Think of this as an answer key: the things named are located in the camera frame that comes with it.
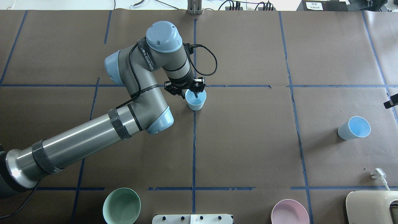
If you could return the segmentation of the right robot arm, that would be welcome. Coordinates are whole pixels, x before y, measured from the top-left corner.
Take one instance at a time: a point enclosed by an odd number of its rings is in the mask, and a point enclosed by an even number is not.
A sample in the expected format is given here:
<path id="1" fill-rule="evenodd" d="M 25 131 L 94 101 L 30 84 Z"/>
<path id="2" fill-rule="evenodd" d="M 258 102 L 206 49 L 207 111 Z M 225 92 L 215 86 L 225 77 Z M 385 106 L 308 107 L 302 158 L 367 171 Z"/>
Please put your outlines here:
<path id="1" fill-rule="evenodd" d="M 390 96 L 389 100 L 384 102 L 383 105 L 385 109 L 398 106 L 398 94 Z"/>

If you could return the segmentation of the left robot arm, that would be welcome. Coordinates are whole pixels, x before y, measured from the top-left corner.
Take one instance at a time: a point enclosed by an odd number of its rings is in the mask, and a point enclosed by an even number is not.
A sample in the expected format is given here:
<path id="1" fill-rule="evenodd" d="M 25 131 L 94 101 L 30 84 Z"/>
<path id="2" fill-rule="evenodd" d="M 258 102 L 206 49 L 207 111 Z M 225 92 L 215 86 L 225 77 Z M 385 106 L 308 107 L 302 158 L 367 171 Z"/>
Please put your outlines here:
<path id="1" fill-rule="evenodd" d="M 39 181 L 140 131 L 156 134 L 168 129 L 174 118 L 154 72 L 163 69 L 165 91 L 185 98 L 184 90 L 201 93 L 203 77 L 192 72 L 191 44 L 184 44 L 177 27 L 158 21 L 145 37 L 118 50 L 104 61 L 111 80 L 124 85 L 131 99 L 104 115 L 32 146 L 5 152 L 1 149 L 1 199 L 38 186 Z"/>

